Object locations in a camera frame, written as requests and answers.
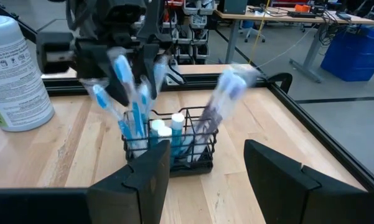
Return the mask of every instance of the blue trash can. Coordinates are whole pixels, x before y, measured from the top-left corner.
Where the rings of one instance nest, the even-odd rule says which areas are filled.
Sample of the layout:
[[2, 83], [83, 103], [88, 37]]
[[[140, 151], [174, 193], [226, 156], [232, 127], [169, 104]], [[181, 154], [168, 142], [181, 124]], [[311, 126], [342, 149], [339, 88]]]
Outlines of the blue trash can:
[[347, 82], [368, 81], [374, 74], [374, 29], [336, 35], [321, 68]]

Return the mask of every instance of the plastic wrapper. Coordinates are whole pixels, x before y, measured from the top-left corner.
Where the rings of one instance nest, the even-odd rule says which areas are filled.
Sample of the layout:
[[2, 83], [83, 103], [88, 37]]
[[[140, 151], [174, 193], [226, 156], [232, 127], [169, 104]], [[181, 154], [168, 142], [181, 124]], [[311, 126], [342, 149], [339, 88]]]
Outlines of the plastic wrapper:
[[245, 67], [241, 65], [232, 65], [227, 68], [220, 75], [216, 89], [213, 91], [199, 122], [194, 122], [194, 125], [187, 130], [187, 134], [202, 133], [195, 138], [194, 148], [189, 148], [193, 141], [192, 136], [187, 136], [184, 139], [184, 147], [180, 151], [182, 154], [187, 154], [187, 162], [197, 161], [205, 150], [206, 143], [210, 137], [209, 134], [214, 132], [223, 119], [229, 117], [235, 104], [241, 99], [246, 89], [253, 86], [260, 72], [253, 67]]

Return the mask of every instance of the wooden tabletop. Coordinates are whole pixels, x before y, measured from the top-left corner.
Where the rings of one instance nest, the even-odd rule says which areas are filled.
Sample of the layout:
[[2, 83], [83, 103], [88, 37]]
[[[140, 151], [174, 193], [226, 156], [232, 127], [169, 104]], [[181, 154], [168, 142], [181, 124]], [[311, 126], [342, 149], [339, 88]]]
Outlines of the wooden tabletop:
[[[223, 19], [242, 19], [242, 20], [254, 20], [254, 21], [261, 21], [263, 19], [263, 15], [256, 15], [254, 12], [249, 12], [249, 8], [252, 8], [253, 6], [247, 6], [246, 7], [246, 13], [245, 15], [238, 15], [238, 14], [225, 14], [218, 10], [215, 10], [215, 12]], [[286, 12], [286, 11], [295, 11], [294, 8], [291, 7], [269, 7], [268, 11], [271, 12]], [[338, 23], [348, 23], [347, 21], [344, 21], [342, 19], [339, 19], [335, 14], [335, 11], [329, 11], [331, 15], [334, 15]], [[293, 18], [290, 16], [282, 16], [279, 14], [273, 14], [274, 16], [271, 16], [269, 14], [264, 15], [265, 21], [280, 21], [280, 22], [313, 22], [313, 23], [323, 23], [324, 20], [321, 17], [316, 18]], [[364, 19], [358, 16], [349, 15], [351, 17], [351, 23], [353, 24], [374, 24], [373, 20], [370, 19]]]
[[[210, 94], [161, 93], [156, 109], [205, 105]], [[0, 129], [0, 188], [86, 187], [126, 164], [118, 125], [108, 113], [88, 96], [51, 100], [55, 115], [47, 124], [23, 133]], [[170, 179], [161, 223], [264, 223], [244, 165], [245, 139], [363, 189], [268, 89], [254, 88], [220, 125], [212, 172]]]

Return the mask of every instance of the storage bin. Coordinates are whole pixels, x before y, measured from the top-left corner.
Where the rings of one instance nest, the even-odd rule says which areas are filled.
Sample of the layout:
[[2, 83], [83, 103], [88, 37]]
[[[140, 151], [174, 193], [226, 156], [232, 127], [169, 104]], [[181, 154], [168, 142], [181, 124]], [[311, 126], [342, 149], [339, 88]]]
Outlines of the storage bin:
[[329, 63], [322, 63], [321, 68], [346, 82], [369, 81], [374, 74], [374, 68], [343, 68]]
[[181, 7], [184, 3], [184, 0], [173, 0], [173, 1], [167, 1], [166, 4], [169, 4], [170, 7]]
[[203, 29], [207, 24], [207, 16], [192, 15], [189, 17], [189, 24], [193, 29]]
[[374, 74], [374, 29], [338, 34], [321, 63], [324, 70], [342, 80], [368, 81]]
[[199, 9], [200, 1], [184, 0], [182, 10], [184, 11], [185, 15], [198, 14]]
[[182, 25], [179, 26], [179, 30], [177, 30], [177, 42], [179, 44], [190, 44], [192, 41], [192, 31], [189, 26]]
[[192, 31], [192, 43], [195, 45], [202, 45], [206, 44], [208, 40], [208, 32], [207, 29], [199, 29]]
[[212, 15], [215, 9], [215, 1], [214, 0], [201, 0], [200, 1], [200, 9], [198, 14], [200, 15]]
[[362, 27], [357, 33], [340, 33], [334, 37], [331, 45], [348, 47], [360, 53], [374, 54], [374, 29]]
[[177, 49], [177, 55], [180, 59], [191, 59], [194, 54], [191, 45], [179, 45]]
[[[175, 28], [175, 25], [177, 24], [177, 14], [174, 13], [172, 15], [172, 28]], [[170, 28], [170, 21], [169, 22], [163, 22], [163, 28]]]
[[355, 49], [331, 44], [323, 63], [343, 68], [374, 68], [374, 54], [359, 53]]
[[[169, 28], [163, 28], [162, 29], [162, 34], [167, 34], [167, 35], [170, 35], [170, 29]], [[175, 27], [172, 27], [172, 34], [171, 36], [173, 37], [173, 43], [176, 43], [177, 42], [177, 38], [178, 38], [178, 31]]]
[[206, 59], [210, 55], [210, 49], [207, 44], [194, 46], [194, 56], [196, 59]]

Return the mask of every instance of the white canister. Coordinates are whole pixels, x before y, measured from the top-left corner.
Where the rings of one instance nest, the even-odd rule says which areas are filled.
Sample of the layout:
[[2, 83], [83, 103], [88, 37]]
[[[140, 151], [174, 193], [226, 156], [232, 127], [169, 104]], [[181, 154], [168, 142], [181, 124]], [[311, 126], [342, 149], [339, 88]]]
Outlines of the white canister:
[[54, 115], [41, 72], [13, 18], [0, 16], [0, 127], [27, 131]]

